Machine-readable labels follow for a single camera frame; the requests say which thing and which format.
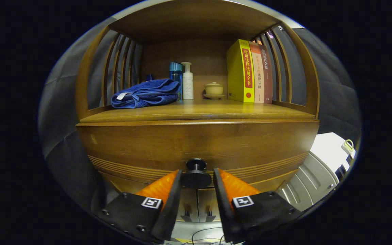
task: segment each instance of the book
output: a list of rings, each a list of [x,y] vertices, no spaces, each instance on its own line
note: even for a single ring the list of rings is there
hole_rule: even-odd
[[[254,65],[249,42],[238,39],[227,51],[228,99],[254,102]]]
[[[260,47],[261,61],[263,62],[264,103],[271,104],[273,99],[273,78],[269,51],[264,45],[258,44],[258,46]]]
[[[249,41],[250,53],[254,64],[255,96],[254,103],[264,103],[264,74],[261,50],[257,43]]]

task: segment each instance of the saucer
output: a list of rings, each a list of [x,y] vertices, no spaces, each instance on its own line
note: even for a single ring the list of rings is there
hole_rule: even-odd
[[[223,98],[225,95],[204,95],[204,97],[210,98],[210,99],[220,99]]]

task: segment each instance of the folded towel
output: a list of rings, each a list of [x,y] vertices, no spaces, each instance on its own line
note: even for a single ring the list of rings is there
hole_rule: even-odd
[[[112,97],[112,107],[141,108],[169,104],[178,99],[180,89],[180,83],[172,79],[142,82],[115,93]]]

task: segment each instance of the pump dispenser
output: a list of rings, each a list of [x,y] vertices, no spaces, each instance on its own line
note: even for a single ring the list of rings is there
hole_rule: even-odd
[[[190,62],[182,62],[185,73],[182,73],[182,99],[194,99],[193,97],[193,73],[190,72]]]

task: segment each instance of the black knob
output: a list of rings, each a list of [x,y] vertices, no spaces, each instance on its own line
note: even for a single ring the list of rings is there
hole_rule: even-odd
[[[207,163],[200,158],[193,158],[185,164],[187,171],[181,177],[183,186],[193,189],[205,188],[211,184],[211,176],[204,171]]]

